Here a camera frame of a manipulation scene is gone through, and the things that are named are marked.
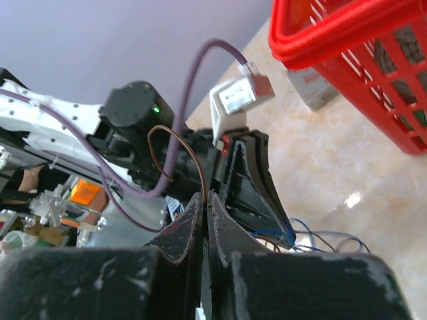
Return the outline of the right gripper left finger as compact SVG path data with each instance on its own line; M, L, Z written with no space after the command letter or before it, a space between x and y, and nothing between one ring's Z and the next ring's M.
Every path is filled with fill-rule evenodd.
M203 196L195 193L180 217L145 246L153 258L146 319L195 319L201 291L203 214Z

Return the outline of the red plastic shopping basket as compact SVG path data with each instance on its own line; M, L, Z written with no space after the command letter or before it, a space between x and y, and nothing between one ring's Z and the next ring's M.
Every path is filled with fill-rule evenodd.
M426 152L425 1L274 1L269 45L311 67L403 152Z

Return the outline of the grey red card box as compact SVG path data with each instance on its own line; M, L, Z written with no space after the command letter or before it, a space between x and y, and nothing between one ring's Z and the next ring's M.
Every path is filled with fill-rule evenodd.
M317 111L339 96L339 92L316 70L309 67L299 71L286 71L288 79L302 101L311 111Z

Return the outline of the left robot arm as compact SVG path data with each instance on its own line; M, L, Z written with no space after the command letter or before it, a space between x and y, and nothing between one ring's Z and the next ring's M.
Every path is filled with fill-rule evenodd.
M269 172L267 134L246 125L246 108L271 99L269 79L249 74L209 93L211 127L178 130L190 146L178 147L166 165L177 113L146 81L111 91L99 105L35 93L1 70L1 142L34 162L57 161L63 171L141 195L166 178L161 195L187 203L202 189L215 191L246 230L276 231L286 247L296 234Z

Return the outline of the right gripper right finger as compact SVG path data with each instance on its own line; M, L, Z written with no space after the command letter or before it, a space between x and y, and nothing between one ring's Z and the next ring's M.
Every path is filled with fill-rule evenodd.
M284 256L252 238L213 191L207 200L213 319L283 319L278 280Z

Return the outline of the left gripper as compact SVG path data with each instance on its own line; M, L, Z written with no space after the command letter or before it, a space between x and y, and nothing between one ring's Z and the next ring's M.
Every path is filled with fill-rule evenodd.
M199 160L207 190L220 194L221 152L213 145L209 127L183 127L181 136ZM286 249L296 242L296 234L279 199L269 172L267 134L245 130L232 139L227 180L226 207L230 215L247 231L264 231ZM197 164L185 147L180 146L173 172L173 198L189 200L201 191Z

